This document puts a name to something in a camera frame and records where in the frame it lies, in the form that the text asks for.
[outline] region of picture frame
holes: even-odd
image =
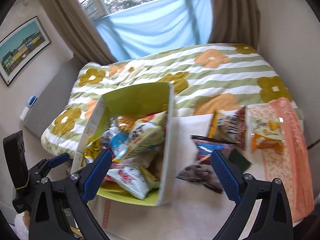
[[[6,85],[50,43],[37,16],[7,35],[0,42],[0,74]]]

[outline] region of gray headboard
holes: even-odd
[[[39,138],[67,105],[83,64],[75,57],[65,63],[49,82],[28,113],[23,126]]]

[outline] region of brown curtain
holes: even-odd
[[[256,0],[211,0],[213,25],[208,43],[259,42],[260,13]]]
[[[86,64],[116,62],[77,0],[40,0],[51,22],[75,56]]]

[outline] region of blue gripper pad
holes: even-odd
[[[105,175],[107,174],[111,163],[112,153],[109,150],[103,150],[93,163],[88,164],[84,169],[90,168],[93,165],[92,171],[87,175],[87,179],[83,183],[82,200],[87,203],[89,200],[94,199]]]
[[[68,153],[60,154],[57,157],[54,157],[48,161],[48,167],[55,168],[55,167],[59,166],[60,164],[65,163],[69,159],[70,159],[70,155]]]
[[[225,158],[220,150],[212,151],[211,166],[214,172],[217,174],[217,177],[224,191],[226,192],[228,199],[238,204],[241,201],[239,174],[236,174],[238,177],[237,179],[228,166],[228,164],[232,164],[230,162],[227,164],[226,162],[229,161]]]

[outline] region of black cable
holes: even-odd
[[[320,138],[318,140],[316,140],[314,143],[311,143],[307,149],[310,150],[311,148],[313,148],[314,146],[316,146],[318,143],[320,142]]]

